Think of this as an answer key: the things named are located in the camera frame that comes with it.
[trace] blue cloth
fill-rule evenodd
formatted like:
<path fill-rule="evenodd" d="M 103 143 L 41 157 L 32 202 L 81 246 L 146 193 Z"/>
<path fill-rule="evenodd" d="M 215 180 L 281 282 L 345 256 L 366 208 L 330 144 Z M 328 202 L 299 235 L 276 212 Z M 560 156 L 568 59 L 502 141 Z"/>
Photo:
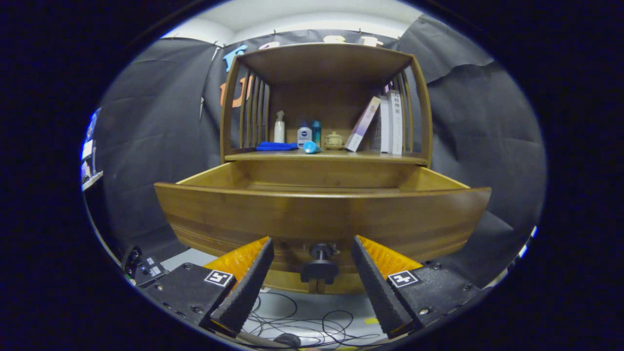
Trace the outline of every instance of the blue cloth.
<path fill-rule="evenodd" d="M 256 151 L 288 151 L 297 149 L 297 143 L 263 141 L 256 147 Z"/>

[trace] lotion bottle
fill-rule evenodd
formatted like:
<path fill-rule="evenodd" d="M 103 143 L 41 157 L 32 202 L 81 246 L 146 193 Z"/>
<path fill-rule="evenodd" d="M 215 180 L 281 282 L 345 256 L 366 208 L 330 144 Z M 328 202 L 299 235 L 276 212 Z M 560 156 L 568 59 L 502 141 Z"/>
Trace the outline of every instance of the lotion bottle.
<path fill-rule="evenodd" d="M 312 130 L 304 124 L 304 126 L 297 131 L 297 147 L 303 149 L 303 144 L 306 141 L 312 141 Z"/>
<path fill-rule="evenodd" d="M 284 139 L 286 126 L 284 125 L 284 111 L 277 112 L 277 121 L 275 121 L 275 131 L 273 133 L 273 142 L 286 142 Z"/>

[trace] white book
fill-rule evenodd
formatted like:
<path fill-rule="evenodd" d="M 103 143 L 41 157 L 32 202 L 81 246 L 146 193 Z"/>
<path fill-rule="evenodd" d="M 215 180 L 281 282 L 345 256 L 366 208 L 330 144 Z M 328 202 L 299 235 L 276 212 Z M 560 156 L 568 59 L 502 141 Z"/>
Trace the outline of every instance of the white book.
<path fill-rule="evenodd" d="M 344 143 L 345 149 L 350 151 L 358 150 L 359 143 L 362 142 L 364 133 L 366 133 L 366 129 L 368 129 L 368 126 L 371 124 L 380 102 L 380 98 L 373 96 L 371 102 L 368 103 L 368 106 L 366 106 L 366 109 L 360 115 L 358 122 L 355 123 L 347 142 Z"/>
<path fill-rule="evenodd" d="M 403 111 L 401 109 L 401 95 L 397 90 L 388 91 L 388 102 L 392 115 L 392 149 L 394 155 L 403 153 Z"/>
<path fill-rule="evenodd" d="M 390 152 L 392 150 L 392 120 L 390 120 L 390 104 L 388 96 L 380 96 L 379 121 L 381 123 L 380 151 Z"/>

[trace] orange letter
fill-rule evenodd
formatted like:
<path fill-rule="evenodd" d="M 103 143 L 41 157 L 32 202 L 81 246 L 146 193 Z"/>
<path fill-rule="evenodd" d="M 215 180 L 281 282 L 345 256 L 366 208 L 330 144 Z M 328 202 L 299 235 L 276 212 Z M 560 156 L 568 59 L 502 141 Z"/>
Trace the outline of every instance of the orange letter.
<path fill-rule="evenodd" d="M 249 93 L 251 92 L 251 84 L 253 82 L 253 76 L 249 76 L 249 84 L 247 85 L 247 96 L 245 98 L 245 100 L 249 99 Z M 241 78 L 240 79 L 240 84 L 242 86 L 245 85 L 245 78 Z M 221 89 L 221 106 L 223 106 L 223 98 L 225 97 L 225 83 L 221 84 L 221 86 L 219 87 Z M 240 107 L 242 105 L 243 102 L 243 92 L 240 92 L 240 96 L 238 97 L 238 99 L 234 99 L 234 101 L 232 101 L 232 107 L 233 108 L 237 108 Z"/>

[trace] wooden drawer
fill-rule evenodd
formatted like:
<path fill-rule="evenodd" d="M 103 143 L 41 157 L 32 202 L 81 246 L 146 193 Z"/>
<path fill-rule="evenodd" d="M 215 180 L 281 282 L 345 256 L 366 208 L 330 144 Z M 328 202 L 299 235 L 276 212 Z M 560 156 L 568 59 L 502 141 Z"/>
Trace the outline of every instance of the wooden drawer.
<path fill-rule="evenodd" d="M 335 244 L 340 275 L 325 287 L 330 294 L 363 291 L 351 260 L 353 235 L 430 260 L 463 247 L 491 193 L 412 164 L 322 158 L 229 162 L 155 189 L 187 246 L 221 256 L 271 236 L 267 287 L 316 292 L 299 272 L 311 260 L 311 244 Z"/>

